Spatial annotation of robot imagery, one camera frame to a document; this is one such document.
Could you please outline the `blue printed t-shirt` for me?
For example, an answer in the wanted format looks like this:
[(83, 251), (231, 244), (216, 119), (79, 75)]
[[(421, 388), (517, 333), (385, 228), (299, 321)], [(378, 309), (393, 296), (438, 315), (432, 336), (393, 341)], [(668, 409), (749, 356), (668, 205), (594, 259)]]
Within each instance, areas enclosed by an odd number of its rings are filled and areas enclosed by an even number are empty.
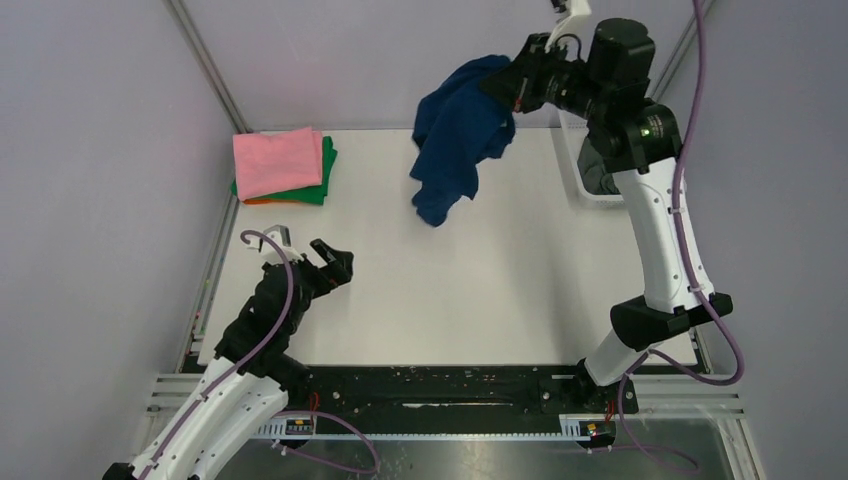
[(420, 188), (411, 204), (431, 227), (441, 226), (461, 198), (476, 196), (478, 164), (502, 157), (514, 139), (512, 111), (480, 88), (509, 64), (504, 55), (470, 60), (419, 102), (412, 132), (419, 153), (410, 177)]

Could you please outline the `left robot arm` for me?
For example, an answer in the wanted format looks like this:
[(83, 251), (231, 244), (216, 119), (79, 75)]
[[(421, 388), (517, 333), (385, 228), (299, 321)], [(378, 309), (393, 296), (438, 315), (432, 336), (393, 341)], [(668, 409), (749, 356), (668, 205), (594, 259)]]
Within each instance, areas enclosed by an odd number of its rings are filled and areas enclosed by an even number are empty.
[(324, 261), (317, 266), (269, 234), (248, 230), (242, 240), (263, 256), (261, 280), (176, 414), (105, 478), (212, 479), (274, 414), (309, 401), (308, 369), (285, 351), (312, 302), (352, 280), (354, 255), (315, 239), (310, 246)]

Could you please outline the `pink folded t-shirt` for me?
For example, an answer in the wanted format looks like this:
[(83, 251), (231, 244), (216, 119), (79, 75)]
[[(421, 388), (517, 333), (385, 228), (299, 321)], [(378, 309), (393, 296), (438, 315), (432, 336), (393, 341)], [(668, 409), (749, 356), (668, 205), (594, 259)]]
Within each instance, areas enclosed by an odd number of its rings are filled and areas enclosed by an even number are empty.
[(322, 183), (323, 134), (318, 130), (238, 134), (232, 138), (232, 147), (239, 200)]

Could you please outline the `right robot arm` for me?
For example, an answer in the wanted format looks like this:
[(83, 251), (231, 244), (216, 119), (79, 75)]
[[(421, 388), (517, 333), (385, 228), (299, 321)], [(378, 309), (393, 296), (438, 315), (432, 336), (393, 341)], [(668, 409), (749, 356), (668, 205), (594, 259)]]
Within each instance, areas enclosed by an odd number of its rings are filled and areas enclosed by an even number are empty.
[(586, 59), (569, 59), (566, 30), (530, 35), (482, 90), (513, 111), (550, 104), (584, 119), (627, 208), (640, 254), (642, 295), (614, 305), (611, 332), (582, 359), (562, 393), (592, 413), (624, 411), (626, 374), (656, 347), (733, 308), (704, 272), (686, 209), (683, 142), (671, 110), (647, 96), (655, 44), (638, 21), (601, 21)]

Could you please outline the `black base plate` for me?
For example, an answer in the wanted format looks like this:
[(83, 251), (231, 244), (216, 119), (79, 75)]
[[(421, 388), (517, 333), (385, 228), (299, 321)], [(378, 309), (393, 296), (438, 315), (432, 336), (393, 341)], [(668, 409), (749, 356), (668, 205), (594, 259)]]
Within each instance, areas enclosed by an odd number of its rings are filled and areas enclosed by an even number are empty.
[(639, 405), (631, 381), (594, 387), (574, 365), (313, 366), (286, 408), (336, 415), (369, 436), (518, 436)]

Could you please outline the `grey crumpled t-shirt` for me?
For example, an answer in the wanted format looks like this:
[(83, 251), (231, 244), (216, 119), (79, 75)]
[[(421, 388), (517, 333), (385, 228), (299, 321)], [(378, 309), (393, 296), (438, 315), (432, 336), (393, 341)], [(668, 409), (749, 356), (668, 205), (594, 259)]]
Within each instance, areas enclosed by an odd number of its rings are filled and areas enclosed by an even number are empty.
[(602, 159), (579, 159), (577, 165), (582, 184), (588, 193), (593, 195), (620, 194), (613, 175), (606, 170)]

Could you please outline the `orange folded t-shirt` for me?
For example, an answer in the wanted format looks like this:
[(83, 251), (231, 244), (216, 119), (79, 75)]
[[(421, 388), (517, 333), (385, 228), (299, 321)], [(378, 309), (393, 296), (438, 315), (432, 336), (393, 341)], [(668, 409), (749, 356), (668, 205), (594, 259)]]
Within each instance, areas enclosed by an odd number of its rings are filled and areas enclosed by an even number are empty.
[(279, 198), (254, 198), (254, 199), (246, 199), (243, 201), (246, 205), (264, 205), (264, 204), (276, 204), (276, 203), (287, 203), (292, 202), (293, 200), (288, 199), (279, 199)]

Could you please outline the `white plastic basket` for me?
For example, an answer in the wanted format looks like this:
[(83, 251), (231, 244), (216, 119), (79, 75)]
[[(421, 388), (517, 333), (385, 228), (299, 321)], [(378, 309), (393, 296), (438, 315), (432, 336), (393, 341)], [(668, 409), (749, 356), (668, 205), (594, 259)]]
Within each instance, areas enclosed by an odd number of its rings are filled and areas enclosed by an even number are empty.
[(623, 197), (620, 194), (593, 195), (586, 191), (579, 173), (578, 160), (588, 158), (602, 159), (602, 157), (588, 139), (588, 127), (585, 120), (564, 111), (560, 111), (558, 116), (563, 142), (568, 155), (567, 164), (574, 178), (578, 200), (587, 208), (623, 208)]

